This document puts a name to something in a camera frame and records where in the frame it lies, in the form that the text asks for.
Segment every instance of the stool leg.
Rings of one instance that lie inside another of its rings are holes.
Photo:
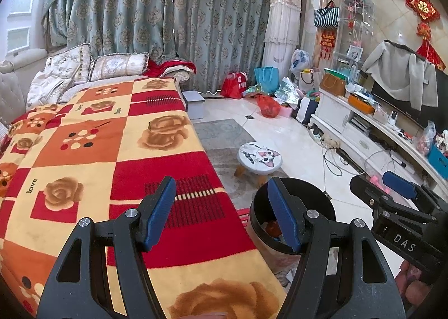
[[[261,188],[267,181],[266,175],[259,175],[258,176],[258,188]]]
[[[244,166],[238,165],[237,169],[234,172],[234,176],[241,177],[242,174],[246,171],[246,168]]]

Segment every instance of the orange tray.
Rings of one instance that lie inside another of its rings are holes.
[[[349,104],[365,114],[371,114],[375,112],[375,108],[373,108],[370,104],[364,103],[362,100],[359,100],[351,94],[349,97]]]

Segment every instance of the red and yellow checkered blanket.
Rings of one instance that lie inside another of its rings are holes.
[[[144,260],[168,318],[226,312],[274,318],[285,298],[247,236],[171,78],[82,90],[17,119],[0,159],[0,269],[35,315],[49,272],[80,218],[116,218],[164,176],[178,196]],[[112,248],[108,278],[125,314]]]

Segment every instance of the screw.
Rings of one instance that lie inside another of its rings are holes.
[[[364,223],[364,221],[362,219],[356,218],[355,219],[355,225],[358,228],[364,228],[366,226],[366,223]]]
[[[131,209],[128,209],[125,214],[128,218],[134,218],[138,214],[138,210],[131,208]]]
[[[310,218],[317,218],[319,216],[319,212],[315,211],[314,209],[310,209],[306,212],[306,215]]]
[[[87,226],[87,225],[89,225],[90,224],[90,219],[89,218],[82,218],[80,221],[79,221],[79,225],[81,226],[81,227],[85,227],[85,226]]]

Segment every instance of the blue basket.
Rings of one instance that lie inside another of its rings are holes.
[[[433,145],[428,154],[428,161],[444,179],[448,179],[448,159]]]

